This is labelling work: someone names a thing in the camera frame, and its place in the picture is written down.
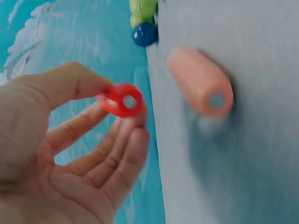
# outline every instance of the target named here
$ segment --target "ring hole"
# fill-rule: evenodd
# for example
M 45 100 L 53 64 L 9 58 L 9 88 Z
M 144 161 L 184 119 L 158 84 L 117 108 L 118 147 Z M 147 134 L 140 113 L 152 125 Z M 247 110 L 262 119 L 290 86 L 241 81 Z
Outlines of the ring hole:
M 137 104 L 136 100 L 131 95 L 126 95 L 122 102 L 128 109 L 133 109 Z
M 223 95 L 221 93 L 214 94 L 210 97 L 210 106 L 213 109 L 217 109 L 222 106 Z

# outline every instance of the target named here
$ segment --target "green plastic piece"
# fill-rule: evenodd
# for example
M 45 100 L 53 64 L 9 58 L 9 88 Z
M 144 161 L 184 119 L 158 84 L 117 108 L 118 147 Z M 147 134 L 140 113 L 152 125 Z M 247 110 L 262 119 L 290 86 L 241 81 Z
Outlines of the green plastic piece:
M 131 27 L 134 28 L 135 26 L 139 25 L 140 23 L 143 22 L 148 22 L 148 23 L 155 23 L 154 17 L 148 17 L 148 18 L 144 18 L 144 17 L 138 17 L 136 15 L 131 15 Z
M 140 6 L 140 1 L 139 0 L 129 0 L 129 4 L 130 4 L 131 13 L 133 15 L 135 15 L 136 17 L 142 18 L 143 14 L 142 14 L 141 6 Z
M 157 11 L 156 0 L 140 0 L 140 6 L 145 18 L 154 16 Z
M 130 10 L 139 18 L 153 17 L 157 11 L 157 0 L 129 0 Z

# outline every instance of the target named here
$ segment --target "blue bead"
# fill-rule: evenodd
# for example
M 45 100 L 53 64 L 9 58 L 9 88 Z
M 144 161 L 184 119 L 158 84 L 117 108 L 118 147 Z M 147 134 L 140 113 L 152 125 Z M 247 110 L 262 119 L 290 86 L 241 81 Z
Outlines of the blue bead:
M 141 23 L 133 28 L 132 39 L 139 47 L 147 47 L 158 40 L 158 29 L 154 24 Z

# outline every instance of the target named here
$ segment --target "orange cylinder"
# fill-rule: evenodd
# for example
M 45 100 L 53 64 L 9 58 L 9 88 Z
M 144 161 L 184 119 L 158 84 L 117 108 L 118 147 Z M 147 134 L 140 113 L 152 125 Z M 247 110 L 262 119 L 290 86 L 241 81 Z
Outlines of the orange cylinder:
M 207 117 L 227 115 L 234 95 L 229 78 L 196 49 L 178 47 L 168 58 L 169 70 L 188 104 Z

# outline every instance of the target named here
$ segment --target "red ring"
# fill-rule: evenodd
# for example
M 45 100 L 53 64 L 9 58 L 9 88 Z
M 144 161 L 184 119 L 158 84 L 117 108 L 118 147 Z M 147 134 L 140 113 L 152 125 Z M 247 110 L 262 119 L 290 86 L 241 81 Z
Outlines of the red ring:
M 127 108 L 123 99 L 125 96 L 132 96 L 136 104 L 134 108 Z M 104 110 L 114 114 L 117 117 L 127 118 L 139 114 L 143 106 L 143 98 L 141 92 L 132 84 L 122 83 L 110 87 L 107 92 L 101 93 L 97 96 Z

